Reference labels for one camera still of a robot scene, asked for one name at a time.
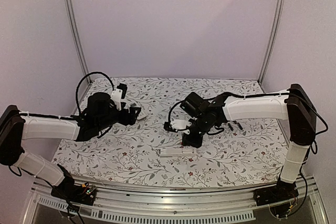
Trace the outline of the white slim remote control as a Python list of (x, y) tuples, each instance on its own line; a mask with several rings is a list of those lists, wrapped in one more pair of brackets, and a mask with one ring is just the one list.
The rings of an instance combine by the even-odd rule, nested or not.
[(161, 148), (159, 151), (160, 157), (177, 157), (177, 156), (192, 156), (196, 152), (190, 148)]

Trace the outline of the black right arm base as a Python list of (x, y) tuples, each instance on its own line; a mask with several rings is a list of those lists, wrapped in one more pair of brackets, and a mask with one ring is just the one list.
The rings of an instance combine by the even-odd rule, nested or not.
[(278, 180), (274, 186), (254, 190), (254, 200), (257, 206), (272, 205), (269, 210), (278, 218), (287, 218), (298, 201), (296, 183), (285, 183)]

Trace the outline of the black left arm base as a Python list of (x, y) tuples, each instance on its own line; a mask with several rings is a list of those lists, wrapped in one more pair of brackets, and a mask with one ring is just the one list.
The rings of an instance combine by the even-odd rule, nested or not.
[(71, 174), (61, 165), (57, 166), (63, 172), (64, 179), (58, 186), (52, 187), (51, 195), (70, 202), (92, 206), (97, 194), (96, 186), (88, 182), (76, 185)]

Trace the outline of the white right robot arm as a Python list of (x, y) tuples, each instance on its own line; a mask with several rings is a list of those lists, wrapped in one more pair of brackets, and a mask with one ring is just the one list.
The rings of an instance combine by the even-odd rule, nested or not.
[(179, 176), (192, 186), (239, 186), (279, 181), (276, 201), (291, 194), (315, 138), (316, 112), (298, 84), (275, 93), (213, 99), (191, 93), (178, 121), (182, 145), (197, 149), (197, 165)]

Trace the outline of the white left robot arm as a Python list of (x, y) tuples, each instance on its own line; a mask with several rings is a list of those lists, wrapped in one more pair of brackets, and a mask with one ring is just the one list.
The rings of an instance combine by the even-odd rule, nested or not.
[(127, 106), (122, 96), (111, 97), (98, 92), (88, 98), (86, 108), (78, 115), (56, 116), (22, 112), (9, 105), (1, 115), (1, 164), (15, 166), (57, 186), (67, 200), (78, 195), (72, 176), (60, 166), (30, 153), (22, 146), (27, 140), (70, 140), (86, 142), (101, 138), (114, 124), (134, 125), (141, 108)]

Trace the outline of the floral patterned table mat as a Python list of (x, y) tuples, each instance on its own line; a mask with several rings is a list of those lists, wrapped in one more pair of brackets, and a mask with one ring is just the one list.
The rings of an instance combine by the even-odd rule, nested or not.
[(183, 148), (181, 133), (164, 130), (167, 117), (188, 119), (176, 107), (177, 101), (190, 92), (204, 98), (224, 91), (235, 94), (261, 93), (255, 81), (221, 79), (167, 79), (167, 78), (105, 78), (96, 79), (89, 94), (109, 92), (111, 86), (124, 83), (128, 90), (127, 104), (140, 103), (147, 117), (133, 126), (115, 124), (103, 138), (76, 143), (62, 140), (52, 161), (74, 175), (112, 182), (159, 187), (218, 187), (188, 185), (179, 176), (197, 165), (192, 156), (160, 157), (161, 148)]

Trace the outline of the aluminium front rail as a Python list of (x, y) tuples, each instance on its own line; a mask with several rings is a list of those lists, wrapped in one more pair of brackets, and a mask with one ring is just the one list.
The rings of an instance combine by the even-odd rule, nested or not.
[(23, 223), (330, 223), (314, 178), (297, 179), (299, 197), (290, 216), (272, 215), (273, 205), (259, 206), (254, 191), (263, 185), (214, 188), (153, 187), (91, 179), (91, 206), (67, 209), (35, 180)]

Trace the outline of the left aluminium corner post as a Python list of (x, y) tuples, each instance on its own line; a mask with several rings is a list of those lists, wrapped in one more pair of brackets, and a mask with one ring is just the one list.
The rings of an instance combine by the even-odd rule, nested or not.
[(77, 53), (77, 57), (79, 60), (80, 68), (81, 68), (82, 74), (85, 76), (86, 74), (89, 73), (89, 69), (88, 69), (87, 61), (85, 59), (85, 54), (83, 51), (83, 47), (82, 47), (82, 43), (81, 43), (79, 31), (78, 31), (73, 2), (72, 0), (64, 0), (64, 2), (65, 2), (65, 8), (66, 8), (67, 16), (68, 16), (69, 26), (70, 26), (75, 50)]

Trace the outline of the aluminium corner post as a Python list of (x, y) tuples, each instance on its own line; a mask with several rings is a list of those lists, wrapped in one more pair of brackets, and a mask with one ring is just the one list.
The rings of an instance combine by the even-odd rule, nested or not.
[(260, 73), (259, 73), (259, 76), (258, 76), (258, 83), (261, 86), (264, 83), (264, 80), (265, 80), (266, 74), (267, 74), (267, 70), (268, 70), (268, 67), (269, 67), (269, 64), (270, 64), (272, 51), (274, 49), (278, 29), (279, 29), (280, 22), (281, 22), (281, 15), (282, 15), (282, 10), (284, 8), (284, 2), (285, 2), (285, 0), (277, 0), (276, 1), (276, 8), (275, 8), (273, 21), (272, 21), (271, 31), (270, 31), (269, 39), (268, 39), (268, 42), (267, 42), (264, 59), (263, 59), (262, 65), (261, 65), (261, 70), (260, 70)]
[(85, 54), (83, 51), (83, 47), (82, 47), (82, 43), (81, 43), (79, 31), (78, 31), (73, 2), (72, 0), (64, 0), (64, 2), (65, 2), (65, 8), (66, 8), (67, 16), (68, 16), (69, 26), (70, 26), (75, 50), (77, 53), (77, 57), (79, 60), (80, 68), (81, 68), (82, 74), (85, 76), (86, 74), (89, 73), (89, 69), (88, 69), (87, 61), (85, 59)]

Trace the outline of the right aluminium corner post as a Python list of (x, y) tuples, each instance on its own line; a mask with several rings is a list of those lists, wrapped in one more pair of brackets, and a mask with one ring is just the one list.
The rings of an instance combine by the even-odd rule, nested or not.
[(269, 39), (268, 39), (268, 42), (267, 42), (264, 59), (263, 59), (262, 65), (261, 65), (261, 70), (260, 70), (260, 73), (259, 73), (259, 76), (258, 76), (258, 83), (261, 86), (264, 83), (264, 80), (265, 80), (266, 74), (267, 74), (267, 70), (268, 70), (268, 67), (269, 67), (269, 64), (270, 64), (272, 51), (274, 49), (278, 29), (279, 29), (280, 22), (281, 22), (281, 15), (282, 15), (282, 10), (284, 8), (284, 2), (285, 2), (285, 0), (277, 0), (276, 1), (276, 8), (275, 8), (273, 21), (272, 21), (271, 31), (270, 31)]

